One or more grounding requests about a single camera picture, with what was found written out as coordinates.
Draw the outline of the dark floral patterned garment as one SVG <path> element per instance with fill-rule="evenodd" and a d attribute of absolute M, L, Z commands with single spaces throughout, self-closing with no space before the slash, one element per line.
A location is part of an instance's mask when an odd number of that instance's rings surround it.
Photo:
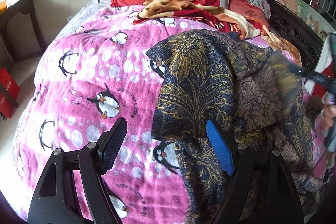
<path fill-rule="evenodd" d="M 323 103 L 289 74 L 283 55 L 239 40 L 234 33 L 210 30 L 170 36 L 147 55 L 165 70 L 151 135 L 175 147 L 190 199 L 187 223 L 211 223 L 229 184 L 206 134 L 208 120 L 224 136 L 254 151 L 279 150 L 303 216 L 309 213 L 322 188 L 314 173 L 312 133 Z M 255 207 L 259 181 L 254 174 L 242 219 Z"/>

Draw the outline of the dark carved wooden headboard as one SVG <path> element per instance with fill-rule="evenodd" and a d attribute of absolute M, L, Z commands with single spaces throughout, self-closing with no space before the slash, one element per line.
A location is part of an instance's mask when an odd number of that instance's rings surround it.
<path fill-rule="evenodd" d="M 270 6 L 271 30 L 291 42 L 301 55 L 303 66 L 314 69 L 322 52 L 322 39 L 295 13 L 277 0 L 266 0 Z"/>

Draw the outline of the red box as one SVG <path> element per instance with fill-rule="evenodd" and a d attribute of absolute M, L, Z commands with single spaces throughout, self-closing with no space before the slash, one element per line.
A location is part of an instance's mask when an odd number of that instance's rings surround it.
<path fill-rule="evenodd" d="M 17 102 L 20 86 L 5 68 L 0 74 L 1 105 L 0 111 L 3 119 L 11 118 L 14 110 L 19 106 Z"/>

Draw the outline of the red heart pillow right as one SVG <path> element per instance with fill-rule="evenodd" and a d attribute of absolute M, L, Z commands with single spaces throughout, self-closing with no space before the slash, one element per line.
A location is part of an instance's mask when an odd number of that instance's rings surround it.
<path fill-rule="evenodd" d="M 263 26 L 270 28 L 264 12 L 257 6 L 250 4 L 247 0 L 230 0 L 228 9 L 244 16 L 244 18 L 260 30 Z"/>

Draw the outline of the pink penguin blanket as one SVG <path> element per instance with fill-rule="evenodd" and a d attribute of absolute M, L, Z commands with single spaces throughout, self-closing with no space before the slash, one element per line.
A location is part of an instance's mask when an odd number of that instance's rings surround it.
<path fill-rule="evenodd" d="M 129 126 L 113 168 L 104 176 L 125 223 L 184 223 L 189 197 L 174 155 L 156 161 L 151 137 L 154 108 L 163 83 L 147 51 L 200 21 L 157 18 L 134 24 L 140 6 L 89 4 L 58 34 L 38 63 L 35 92 L 22 113 L 13 146 L 18 195 L 10 200 L 27 220 L 33 192 L 49 156 L 96 141 L 119 117 Z"/>

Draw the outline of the red and gold blanket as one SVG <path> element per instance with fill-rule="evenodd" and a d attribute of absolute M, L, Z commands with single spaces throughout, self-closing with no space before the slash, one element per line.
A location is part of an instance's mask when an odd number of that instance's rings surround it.
<path fill-rule="evenodd" d="M 287 52 L 301 65 L 299 50 L 288 40 L 281 38 L 263 26 L 260 30 L 244 16 L 220 6 L 219 0 L 146 0 L 144 8 L 134 17 L 134 24 L 149 19 L 183 18 L 203 22 L 219 32 L 237 32 L 241 39 L 260 36 L 274 50 Z"/>

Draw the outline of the dark wooden side table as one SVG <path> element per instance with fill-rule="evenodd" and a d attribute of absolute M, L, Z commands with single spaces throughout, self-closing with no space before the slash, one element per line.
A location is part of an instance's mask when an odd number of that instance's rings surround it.
<path fill-rule="evenodd" d="M 20 0 L 1 13 L 1 67 L 41 56 L 46 50 L 34 0 Z"/>

